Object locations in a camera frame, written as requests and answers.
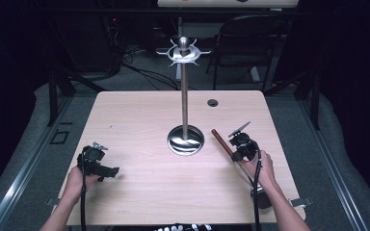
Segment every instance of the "black curtain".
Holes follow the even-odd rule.
[[[342,30],[321,91],[338,116],[351,161],[370,187],[370,1]]]
[[[298,10],[335,16],[293,22],[274,80],[318,64],[321,93],[341,123],[350,160],[370,187],[370,1],[301,0]]]

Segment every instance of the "round hole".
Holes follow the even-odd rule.
[[[216,106],[218,106],[218,100],[216,100],[216,99],[209,99],[208,100],[208,105],[210,107],[216,107]]]

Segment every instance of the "human hand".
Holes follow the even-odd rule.
[[[257,161],[258,161],[258,155],[256,154],[253,160],[251,161],[245,161],[242,160],[239,162],[249,173],[251,177],[253,177],[256,173],[256,167],[257,167]],[[264,189],[264,191],[267,191],[271,187],[274,187],[276,182],[275,177],[275,171],[273,169],[273,161],[269,154],[267,154],[265,151],[261,151],[261,166],[260,174],[259,174],[259,184]]]
[[[86,176],[86,190],[99,178],[97,175]],[[83,174],[79,167],[73,167],[67,176],[62,199],[68,198],[76,204],[79,201],[83,186]]]

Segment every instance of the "dark background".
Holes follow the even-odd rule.
[[[328,50],[321,71],[321,91],[340,120],[351,161],[370,187],[370,1],[363,2],[362,5],[361,1],[302,1],[301,12],[335,12],[339,9],[343,14],[334,20],[295,20],[275,78],[285,80],[311,68],[323,50],[324,42],[334,38],[335,45]],[[152,7],[154,1],[145,4]],[[70,45],[67,47],[70,41],[57,38],[43,18],[24,13],[15,1],[0,1],[0,175],[34,110],[34,90],[47,83],[53,69],[76,68],[89,62],[89,56],[70,52],[73,50]],[[81,25],[101,25],[98,18],[94,20],[81,21]],[[130,23],[139,25],[139,28],[150,26],[150,21],[145,23],[138,19]],[[98,27],[86,29],[92,29],[94,34],[99,31]],[[66,26],[55,30],[62,35],[67,33]],[[148,39],[142,41],[136,33],[126,32],[152,49],[153,44]],[[99,70],[116,68],[113,66],[115,62],[109,62],[115,58],[116,50],[110,48],[107,41],[104,35],[98,35],[95,43],[100,48],[96,53],[90,51],[93,56],[109,57],[95,66]]]

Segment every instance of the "metal pole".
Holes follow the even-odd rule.
[[[181,64],[182,130],[184,141],[188,140],[188,73],[186,64]]]

